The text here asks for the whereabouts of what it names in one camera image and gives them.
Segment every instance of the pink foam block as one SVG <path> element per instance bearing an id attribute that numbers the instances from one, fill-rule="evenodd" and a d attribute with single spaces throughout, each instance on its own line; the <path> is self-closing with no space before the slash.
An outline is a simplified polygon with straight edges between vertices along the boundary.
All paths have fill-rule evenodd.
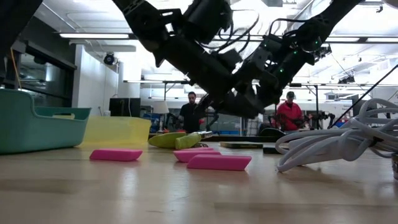
<path id="1" fill-rule="evenodd" d="M 133 149 L 96 149 L 90 159 L 108 161 L 135 161 L 142 154 L 142 150 Z"/>
<path id="2" fill-rule="evenodd" d="M 181 150 L 181 151 L 174 151 L 174 155 L 180 162 L 189 162 L 194 156 L 197 155 L 221 155 L 221 153 L 218 151 L 211 151 L 211 150 L 201 150 L 201 151 Z"/>
<path id="3" fill-rule="evenodd" d="M 209 151 L 214 150 L 212 147 L 198 147 L 198 148 L 190 148 L 190 149 L 181 149 L 182 151 Z"/>
<path id="4" fill-rule="evenodd" d="M 197 155 L 187 168 L 243 171 L 251 161 L 251 156 Z"/>

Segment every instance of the yellow bin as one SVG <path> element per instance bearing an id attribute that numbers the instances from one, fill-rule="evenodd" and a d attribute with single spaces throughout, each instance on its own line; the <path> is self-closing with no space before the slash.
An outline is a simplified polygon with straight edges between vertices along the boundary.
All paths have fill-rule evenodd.
<path id="1" fill-rule="evenodd" d="M 150 121 L 141 118 L 90 116 L 80 146 L 131 147 L 146 144 Z"/>

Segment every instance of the man in red shirt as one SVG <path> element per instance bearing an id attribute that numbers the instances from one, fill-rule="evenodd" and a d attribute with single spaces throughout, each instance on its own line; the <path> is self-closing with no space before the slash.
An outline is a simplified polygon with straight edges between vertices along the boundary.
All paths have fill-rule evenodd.
<path id="1" fill-rule="evenodd" d="M 286 134 L 292 134 L 299 131 L 296 121 L 303 120 L 303 114 L 298 104 L 293 103 L 294 92 L 290 91 L 286 94 L 286 101 L 279 105 L 276 112 L 279 126 Z"/>

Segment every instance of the desk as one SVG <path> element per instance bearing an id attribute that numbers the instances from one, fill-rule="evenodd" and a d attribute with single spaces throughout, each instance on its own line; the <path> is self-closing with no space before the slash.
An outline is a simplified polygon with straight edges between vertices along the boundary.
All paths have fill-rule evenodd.
<path id="1" fill-rule="evenodd" d="M 391 162 L 371 152 L 280 174 L 280 155 L 220 150 L 252 156 L 247 172 L 188 170 L 172 151 L 152 147 L 139 162 L 89 161 L 91 149 L 1 156 L 1 223 L 390 224 L 397 218 Z"/>

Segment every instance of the red shirt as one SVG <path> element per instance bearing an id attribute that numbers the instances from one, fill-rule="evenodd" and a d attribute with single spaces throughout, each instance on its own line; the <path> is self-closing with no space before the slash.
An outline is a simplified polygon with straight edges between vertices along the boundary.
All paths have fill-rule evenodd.
<path id="1" fill-rule="evenodd" d="M 282 114 L 280 117 L 280 123 L 284 125 L 284 131 L 296 131 L 299 129 L 292 120 L 302 119 L 303 115 L 300 107 L 296 103 L 292 103 L 292 106 L 288 106 L 286 101 L 279 105 L 276 112 L 277 115 Z"/>

